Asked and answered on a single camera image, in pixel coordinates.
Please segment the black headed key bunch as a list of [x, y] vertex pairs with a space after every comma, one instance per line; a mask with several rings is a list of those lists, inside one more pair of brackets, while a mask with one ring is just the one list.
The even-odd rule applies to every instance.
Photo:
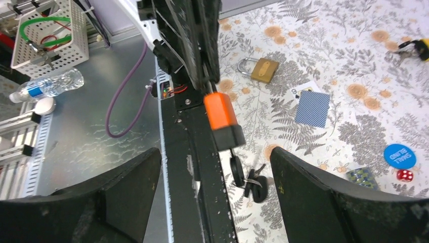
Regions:
[[261, 171], [266, 167], [263, 164], [259, 169], [251, 169], [245, 179], [244, 197], [249, 198], [252, 194], [253, 201], [257, 204], [262, 203], [268, 196], [268, 179], [261, 176]]

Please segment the floral tablecloth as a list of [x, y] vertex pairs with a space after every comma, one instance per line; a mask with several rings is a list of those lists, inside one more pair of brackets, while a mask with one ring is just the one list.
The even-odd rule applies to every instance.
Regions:
[[[233, 185], [221, 154], [239, 242], [288, 242], [269, 158], [275, 147], [338, 177], [368, 167], [383, 192], [428, 197], [428, 63], [398, 45], [428, 37], [428, 1], [280, 1], [254, 9], [232, 1], [220, 20], [218, 90], [229, 95], [246, 144], [245, 172], [266, 167], [268, 198], [260, 204]], [[237, 71], [244, 58], [280, 63], [269, 84]], [[290, 89], [314, 81], [330, 95], [325, 128], [295, 122]], [[411, 182], [384, 159], [403, 144], [416, 155]]]

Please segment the red die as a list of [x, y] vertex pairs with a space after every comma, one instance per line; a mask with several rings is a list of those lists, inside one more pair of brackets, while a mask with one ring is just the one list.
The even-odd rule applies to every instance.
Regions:
[[397, 171], [396, 178], [401, 182], [411, 182], [414, 179], [414, 174], [410, 170], [401, 169]]

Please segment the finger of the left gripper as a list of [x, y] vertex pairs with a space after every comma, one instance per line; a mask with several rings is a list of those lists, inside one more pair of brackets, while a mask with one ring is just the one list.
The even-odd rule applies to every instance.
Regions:
[[217, 84], [220, 79], [218, 56], [219, 10], [221, 1], [197, 1], [200, 16], [201, 53], [208, 79]]
[[193, 1], [153, 1], [163, 41], [180, 62], [195, 89], [206, 89]]

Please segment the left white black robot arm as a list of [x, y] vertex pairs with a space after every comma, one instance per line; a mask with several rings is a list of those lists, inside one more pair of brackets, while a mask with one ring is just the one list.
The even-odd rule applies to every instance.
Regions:
[[115, 1], [174, 82], [212, 93], [220, 81], [221, 1]]

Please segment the yellow padlock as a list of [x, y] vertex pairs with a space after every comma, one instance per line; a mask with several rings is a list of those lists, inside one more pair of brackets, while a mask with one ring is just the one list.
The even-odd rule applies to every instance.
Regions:
[[397, 66], [407, 58], [419, 58], [423, 62], [428, 62], [428, 38], [401, 43], [395, 53], [400, 56]]

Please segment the patterned poker chip roll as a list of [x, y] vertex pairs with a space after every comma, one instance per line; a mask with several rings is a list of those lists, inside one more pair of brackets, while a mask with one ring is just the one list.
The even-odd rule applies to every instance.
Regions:
[[357, 185], [379, 190], [379, 185], [372, 170], [368, 167], [357, 168], [346, 172], [346, 178]]

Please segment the white plastic basket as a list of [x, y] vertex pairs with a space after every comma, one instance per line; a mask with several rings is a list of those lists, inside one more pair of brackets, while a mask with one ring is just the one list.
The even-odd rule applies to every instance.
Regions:
[[11, 68], [30, 78], [60, 72], [87, 61], [86, 16], [74, 1], [52, 1], [51, 15], [43, 8], [24, 14], [18, 25]]

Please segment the blue round poker chip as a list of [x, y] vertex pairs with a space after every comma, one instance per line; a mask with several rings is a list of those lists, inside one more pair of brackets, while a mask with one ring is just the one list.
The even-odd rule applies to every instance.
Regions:
[[385, 161], [396, 169], [410, 169], [416, 164], [415, 153], [403, 144], [391, 144], [384, 149]]

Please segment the blue playing card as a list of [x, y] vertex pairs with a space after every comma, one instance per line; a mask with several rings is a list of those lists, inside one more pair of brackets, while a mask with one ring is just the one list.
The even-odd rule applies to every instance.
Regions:
[[322, 92], [314, 81], [295, 86], [289, 92], [297, 103], [295, 122], [325, 128], [330, 95]]

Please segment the plastic water bottle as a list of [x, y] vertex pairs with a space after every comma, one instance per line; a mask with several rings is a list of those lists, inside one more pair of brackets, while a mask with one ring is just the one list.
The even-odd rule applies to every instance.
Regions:
[[76, 90], [84, 85], [83, 75], [76, 68], [71, 68], [62, 74], [49, 75], [32, 79], [22, 84], [9, 95], [14, 103], [37, 102], [43, 98], [53, 98], [60, 94]]

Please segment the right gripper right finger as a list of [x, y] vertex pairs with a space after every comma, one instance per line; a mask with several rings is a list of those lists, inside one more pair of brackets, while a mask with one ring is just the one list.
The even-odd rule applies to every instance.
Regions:
[[281, 147], [270, 163], [289, 242], [428, 242], [428, 199], [354, 184]]

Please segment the brass padlock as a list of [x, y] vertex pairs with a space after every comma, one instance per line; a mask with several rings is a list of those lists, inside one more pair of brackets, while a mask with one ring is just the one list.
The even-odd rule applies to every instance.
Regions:
[[[247, 72], [241, 68], [242, 64], [246, 62], [255, 63], [255, 66], [251, 72]], [[251, 80], [269, 84], [278, 70], [279, 65], [279, 62], [266, 58], [244, 58], [237, 63], [237, 71], [241, 74], [249, 76]]]

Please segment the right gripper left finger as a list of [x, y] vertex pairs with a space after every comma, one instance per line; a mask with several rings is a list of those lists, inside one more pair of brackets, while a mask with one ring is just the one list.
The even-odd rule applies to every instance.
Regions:
[[142, 242], [161, 169], [150, 148], [47, 196], [1, 201], [1, 242]]

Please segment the orange padlock with key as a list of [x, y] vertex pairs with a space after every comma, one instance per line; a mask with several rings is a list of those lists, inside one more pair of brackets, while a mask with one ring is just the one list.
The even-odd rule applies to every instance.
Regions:
[[235, 186], [242, 187], [245, 184], [244, 172], [241, 160], [234, 149], [246, 142], [232, 101], [227, 94], [210, 92], [204, 95], [203, 103], [217, 151], [230, 152], [230, 168]]

